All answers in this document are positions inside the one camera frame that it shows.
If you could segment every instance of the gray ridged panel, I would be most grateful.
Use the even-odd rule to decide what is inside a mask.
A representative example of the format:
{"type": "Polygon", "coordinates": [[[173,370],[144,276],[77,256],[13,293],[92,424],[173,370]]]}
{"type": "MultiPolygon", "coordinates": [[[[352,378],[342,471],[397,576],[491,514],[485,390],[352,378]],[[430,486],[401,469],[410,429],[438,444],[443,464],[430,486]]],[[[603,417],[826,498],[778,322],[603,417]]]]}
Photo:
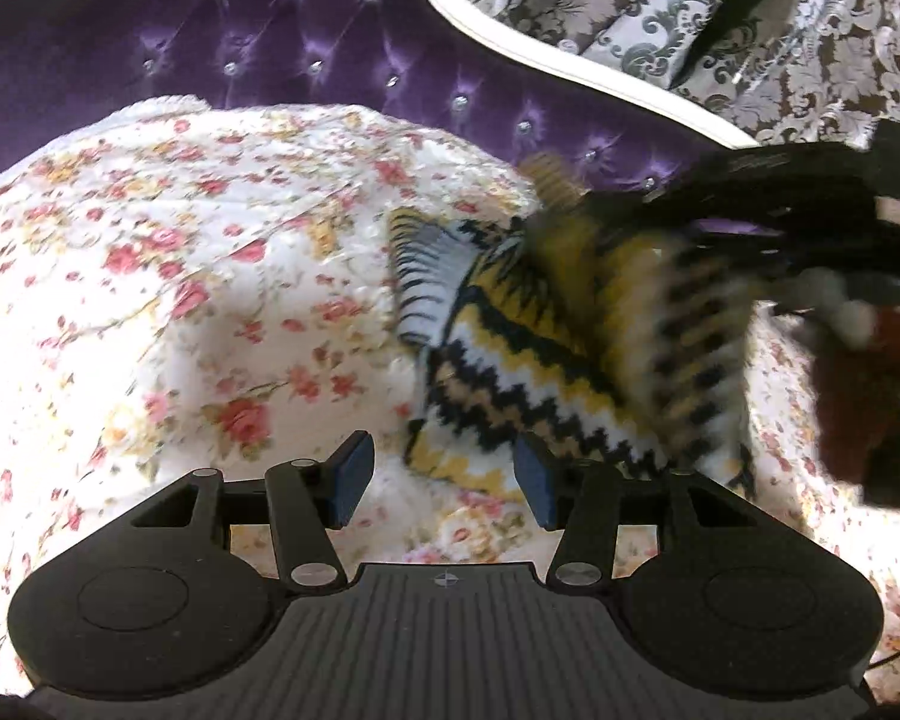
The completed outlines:
{"type": "Polygon", "coordinates": [[[547,591],[530,565],[367,565],[351,589],[293,602],[216,683],[137,704],[50,688],[32,700],[60,720],[847,720],[866,709],[850,688],[771,704],[689,688],[641,661],[599,602],[547,591]],[[456,584],[434,581],[445,571],[456,584]]]}

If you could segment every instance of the tufted headboard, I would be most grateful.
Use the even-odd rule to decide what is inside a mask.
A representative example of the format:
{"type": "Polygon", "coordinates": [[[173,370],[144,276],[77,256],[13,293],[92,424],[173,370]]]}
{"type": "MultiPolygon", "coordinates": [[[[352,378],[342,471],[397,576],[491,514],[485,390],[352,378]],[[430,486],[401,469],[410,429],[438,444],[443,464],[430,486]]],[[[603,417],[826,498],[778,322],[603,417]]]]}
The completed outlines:
{"type": "Polygon", "coordinates": [[[712,114],[700,111],[706,127],[686,124],[684,108],[668,115],[670,98],[655,98],[655,113],[539,69],[548,56],[592,63],[542,44],[553,55],[527,59],[502,44],[535,41],[514,32],[495,44],[480,25],[506,28],[442,1],[0,0],[0,171],[119,107],[183,94],[216,107],[357,103],[511,162],[557,151],[602,189],[665,180],[717,140],[747,145],[713,135],[732,128],[712,114]]]}

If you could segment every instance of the purple fabric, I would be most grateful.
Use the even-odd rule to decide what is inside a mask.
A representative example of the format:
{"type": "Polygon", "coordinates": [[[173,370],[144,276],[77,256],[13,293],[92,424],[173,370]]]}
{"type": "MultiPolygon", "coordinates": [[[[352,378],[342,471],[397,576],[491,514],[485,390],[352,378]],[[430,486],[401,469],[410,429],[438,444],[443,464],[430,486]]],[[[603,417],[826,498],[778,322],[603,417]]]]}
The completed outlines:
{"type": "Polygon", "coordinates": [[[183,94],[216,107],[359,103],[509,162],[554,151],[606,190],[666,180],[718,148],[504,59],[426,0],[83,0],[66,18],[43,7],[0,45],[0,171],[118,107],[183,94]]]}

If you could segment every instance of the bed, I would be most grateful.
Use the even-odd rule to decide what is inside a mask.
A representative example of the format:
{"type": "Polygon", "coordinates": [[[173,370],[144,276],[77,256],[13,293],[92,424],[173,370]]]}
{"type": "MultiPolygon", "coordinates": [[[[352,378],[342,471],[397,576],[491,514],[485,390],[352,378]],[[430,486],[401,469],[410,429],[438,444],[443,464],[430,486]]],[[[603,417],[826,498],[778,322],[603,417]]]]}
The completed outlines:
{"type": "MultiPolygon", "coordinates": [[[[334,533],[361,560],[532,560],[556,540],[400,460],[413,359],[389,333],[397,204],[525,214],[511,167],[557,151],[651,188],[746,133],[508,30],[466,0],[0,0],[0,691],[34,567],[189,469],[259,476],[371,429],[378,471],[334,533]]],[[[802,351],[758,314],[760,505],[859,568],[900,649],[900,517],[814,462],[802,351]]],[[[621,574],[653,554],[626,533],[621,574]]],[[[266,531],[235,551],[272,571],[266,531]]],[[[900,696],[900,661],[871,672],[900,696]]]]}

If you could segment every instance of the yellow and black knit garment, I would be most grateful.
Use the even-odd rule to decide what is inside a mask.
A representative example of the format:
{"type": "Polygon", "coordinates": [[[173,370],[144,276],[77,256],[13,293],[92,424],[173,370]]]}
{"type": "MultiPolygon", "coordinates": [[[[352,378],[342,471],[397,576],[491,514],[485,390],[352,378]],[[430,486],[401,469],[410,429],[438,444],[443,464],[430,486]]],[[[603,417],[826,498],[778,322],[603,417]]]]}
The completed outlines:
{"type": "Polygon", "coordinates": [[[746,285],[679,238],[597,229],[392,214],[397,333],[420,360],[408,464],[519,500],[512,446],[532,432],[567,461],[693,467],[753,497],[746,285]]]}

